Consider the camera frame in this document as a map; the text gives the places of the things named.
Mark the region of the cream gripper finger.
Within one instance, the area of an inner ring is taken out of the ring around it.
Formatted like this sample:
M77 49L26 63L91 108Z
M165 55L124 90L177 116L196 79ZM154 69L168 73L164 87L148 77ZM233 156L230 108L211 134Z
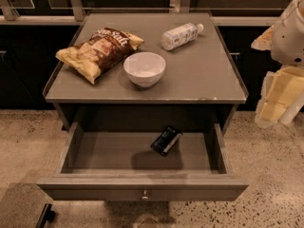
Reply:
M251 48L256 50L270 50L274 27L267 28L261 35L259 35L251 44Z

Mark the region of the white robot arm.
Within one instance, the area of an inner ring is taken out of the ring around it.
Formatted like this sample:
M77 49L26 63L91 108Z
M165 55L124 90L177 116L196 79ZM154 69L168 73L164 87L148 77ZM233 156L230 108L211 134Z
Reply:
M251 48L269 50L272 59L281 63L278 71L268 71L263 80L255 122L261 128L289 124L303 107L304 0L293 0Z

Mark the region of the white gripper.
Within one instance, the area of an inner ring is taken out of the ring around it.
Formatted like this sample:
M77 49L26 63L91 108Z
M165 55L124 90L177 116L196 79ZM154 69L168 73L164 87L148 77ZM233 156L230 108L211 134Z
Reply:
M268 71L256 106L255 122L261 128L290 124L304 106L304 67L283 66Z

